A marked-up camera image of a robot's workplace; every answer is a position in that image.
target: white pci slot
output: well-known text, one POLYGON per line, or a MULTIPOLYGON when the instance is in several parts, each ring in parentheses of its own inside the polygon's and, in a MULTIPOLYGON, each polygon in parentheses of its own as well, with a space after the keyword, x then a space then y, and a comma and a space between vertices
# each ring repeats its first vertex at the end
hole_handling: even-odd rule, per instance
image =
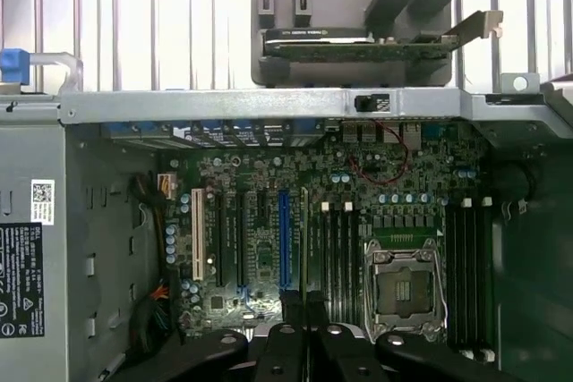
POLYGON ((202 281, 205 272, 205 190, 191 190, 191 241, 193 281, 202 281))

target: motherboard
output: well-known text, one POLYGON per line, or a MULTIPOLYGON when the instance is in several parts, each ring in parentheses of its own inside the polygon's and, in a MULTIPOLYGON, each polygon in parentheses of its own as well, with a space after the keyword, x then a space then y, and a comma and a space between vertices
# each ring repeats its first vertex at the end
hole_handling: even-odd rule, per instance
POLYGON ((487 149, 467 123, 354 121, 303 148, 163 153, 180 328, 248 334, 280 321, 281 293, 298 290, 321 291, 330 320, 372 339, 444 339, 445 216, 492 204, 487 149))

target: sticker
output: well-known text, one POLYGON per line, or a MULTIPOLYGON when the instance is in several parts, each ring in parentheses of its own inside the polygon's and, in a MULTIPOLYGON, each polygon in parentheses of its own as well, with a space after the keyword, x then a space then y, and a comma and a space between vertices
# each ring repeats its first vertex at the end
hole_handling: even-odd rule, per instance
POLYGON ((32 179, 30 222, 54 225, 54 193, 53 179, 32 179))
POLYGON ((44 336, 42 255, 41 223, 0 224, 0 339, 44 336))

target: blue latch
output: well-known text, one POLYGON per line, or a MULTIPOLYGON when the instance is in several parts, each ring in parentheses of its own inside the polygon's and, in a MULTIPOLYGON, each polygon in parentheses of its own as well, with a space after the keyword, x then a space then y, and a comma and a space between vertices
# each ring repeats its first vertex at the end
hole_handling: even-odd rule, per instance
POLYGON ((5 48, 0 51, 2 82, 30 84, 30 53, 19 48, 5 48))

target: barcode label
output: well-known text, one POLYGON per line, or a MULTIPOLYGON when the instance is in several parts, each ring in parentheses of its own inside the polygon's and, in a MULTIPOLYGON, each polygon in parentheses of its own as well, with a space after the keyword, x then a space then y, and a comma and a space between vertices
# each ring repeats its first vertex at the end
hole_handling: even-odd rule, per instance
POLYGON ((32 179, 30 222, 54 225, 55 181, 53 179, 32 179))

